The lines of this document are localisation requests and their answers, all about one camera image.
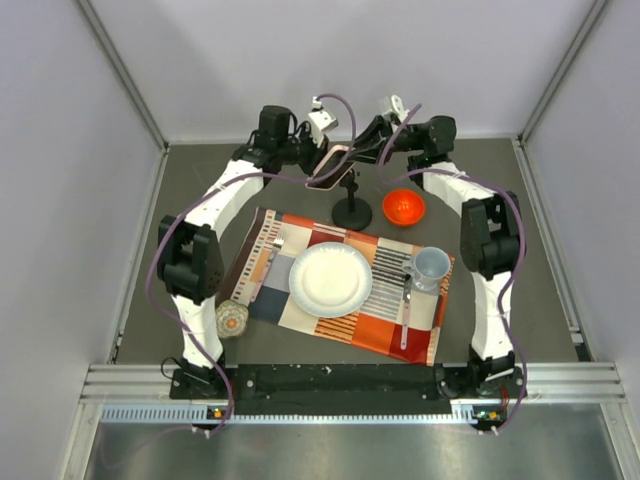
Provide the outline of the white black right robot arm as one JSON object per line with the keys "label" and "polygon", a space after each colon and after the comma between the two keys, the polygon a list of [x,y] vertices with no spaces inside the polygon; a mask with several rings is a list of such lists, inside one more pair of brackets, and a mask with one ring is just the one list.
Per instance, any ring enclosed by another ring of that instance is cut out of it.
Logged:
{"label": "white black right robot arm", "polygon": [[516,195],[474,180],[456,167],[449,157],[456,135],[456,122],[449,116],[412,124],[389,114],[375,116],[351,141],[354,160],[377,166],[396,152],[408,153],[407,178],[460,217],[460,255],[474,281],[475,327],[464,373],[443,367],[436,371],[438,389],[448,398],[467,392],[487,396],[510,381],[521,381],[510,329],[510,298],[526,253]]}

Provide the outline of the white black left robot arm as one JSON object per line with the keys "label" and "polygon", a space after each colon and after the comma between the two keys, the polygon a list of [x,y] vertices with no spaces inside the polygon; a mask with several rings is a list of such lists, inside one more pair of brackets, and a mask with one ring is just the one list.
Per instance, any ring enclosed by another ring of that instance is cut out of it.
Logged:
{"label": "white black left robot arm", "polygon": [[224,277],[219,240],[244,204],[285,165],[313,174],[337,124],[319,101],[301,124],[290,110],[268,105],[248,144],[238,148],[215,184],[186,213],[166,216],[158,228],[156,272],[178,312],[183,354],[170,380],[173,399],[214,398],[230,389],[218,362],[224,348],[217,331],[215,296]]}

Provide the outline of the black phone stand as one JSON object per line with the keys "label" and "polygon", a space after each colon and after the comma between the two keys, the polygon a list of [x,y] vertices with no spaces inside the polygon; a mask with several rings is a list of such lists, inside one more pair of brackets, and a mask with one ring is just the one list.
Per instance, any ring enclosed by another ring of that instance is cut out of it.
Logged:
{"label": "black phone stand", "polygon": [[339,181],[339,186],[346,189],[347,197],[333,206],[331,216],[336,227],[362,231],[370,225],[373,211],[368,202],[356,197],[359,188],[356,177],[357,173],[351,170]]}

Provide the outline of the black phone pink case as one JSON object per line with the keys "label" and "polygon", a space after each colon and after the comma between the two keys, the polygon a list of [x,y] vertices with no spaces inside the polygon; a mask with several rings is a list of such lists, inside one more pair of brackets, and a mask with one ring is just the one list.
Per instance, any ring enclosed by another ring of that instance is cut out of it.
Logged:
{"label": "black phone pink case", "polygon": [[306,182],[305,187],[318,191],[329,191],[336,187],[353,169],[354,161],[346,160],[342,162],[342,158],[348,151],[349,147],[346,145],[335,145],[331,147],[312,174],[313,178],[323,177],[323,180],[319,182]]}

